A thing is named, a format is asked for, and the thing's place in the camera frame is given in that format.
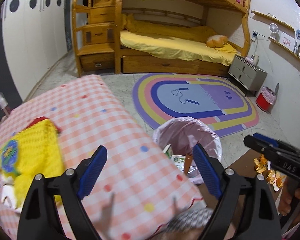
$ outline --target black circle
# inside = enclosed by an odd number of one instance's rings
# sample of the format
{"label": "black circle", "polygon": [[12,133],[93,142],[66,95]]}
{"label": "black circle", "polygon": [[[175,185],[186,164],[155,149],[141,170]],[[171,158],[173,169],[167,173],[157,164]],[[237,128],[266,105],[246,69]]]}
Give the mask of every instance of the black circle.
{"label": "black circle", "polygon": [[37,0],[30,0],[29,6],[31,9],[33,9],[37,5]]}
{"label": "black circle", "polygon": [[49,7],[51,0],[46,0],[46,6]]}
{"label": "black circle", "polygon": [[15,12],[19,8],[19,0],[12,0],[10,3],[10,11]]}
{"label": "black circle", "polygon": [[61,5],[61,0],[57,0],[57,5],[60,7],[60,5]]}

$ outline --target wardrobe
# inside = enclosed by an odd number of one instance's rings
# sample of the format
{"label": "wardrobe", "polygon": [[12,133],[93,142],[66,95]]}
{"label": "wardrobe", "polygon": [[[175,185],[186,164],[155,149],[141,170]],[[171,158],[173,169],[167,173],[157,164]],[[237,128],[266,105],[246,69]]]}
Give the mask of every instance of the wardrobe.
{"label": "wardrobe", "polygon": [[5,0],[2,5],[5,56],[22,100],[67,53],[65,7],[66,0]]}

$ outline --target yellow bed sheet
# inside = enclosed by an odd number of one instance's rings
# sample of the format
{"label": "yellow bed sheet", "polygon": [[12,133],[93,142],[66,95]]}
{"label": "yellow bed sheet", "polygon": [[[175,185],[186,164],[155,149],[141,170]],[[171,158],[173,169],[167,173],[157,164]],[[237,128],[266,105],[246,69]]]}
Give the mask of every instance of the yellow bed sheet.
{"label": "yellow bed sheet", "polygon": [[207,47],[203,42],[152,33],[142,34],[121,31],[120,41],[122,45],[130,49],[144,51],[158,58],[179,58],[182,60],[199,59],[229,66],[235,56],[234,52],[218,51]]}

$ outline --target pink gingham tablecloth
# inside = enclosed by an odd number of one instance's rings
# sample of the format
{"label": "pink gingham tablecloth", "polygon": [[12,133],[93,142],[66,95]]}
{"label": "pink gingham tablecloth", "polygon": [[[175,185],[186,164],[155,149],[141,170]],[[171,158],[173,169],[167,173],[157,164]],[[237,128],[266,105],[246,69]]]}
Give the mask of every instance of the pink gingham tablecloth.
{"label": "pink gingham tablecloth", "polygon": [[[0,126],[0,148],[33,119],[45,116],[62,132],[65,168],[76,168],[99,145],[108,159],[82,204],[103,239],[143,240],[164,228],[176,212],[202,196],[127,113],[100,76],[89,75],[50,90],[14,109]],[[0,199],[2,182],[0,179]],[[75,239],[63,207],[66,236]],[[0,202],[0,218],[17,238],[19,216]]]}

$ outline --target colorful oval rug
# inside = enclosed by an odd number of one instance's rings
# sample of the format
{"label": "colorful oval rug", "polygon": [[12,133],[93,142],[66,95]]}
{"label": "colorful oval rug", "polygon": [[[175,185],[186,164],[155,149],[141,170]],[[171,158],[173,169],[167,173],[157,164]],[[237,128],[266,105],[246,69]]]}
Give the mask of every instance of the colorful oval rug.
{"label": "colorful oval rug", "polygon": [[153,129],[171,118],[190,116],[223,137],[259,121],[252,102],[216,76],[147,74],[134,85],[132,97],[137,112]]}

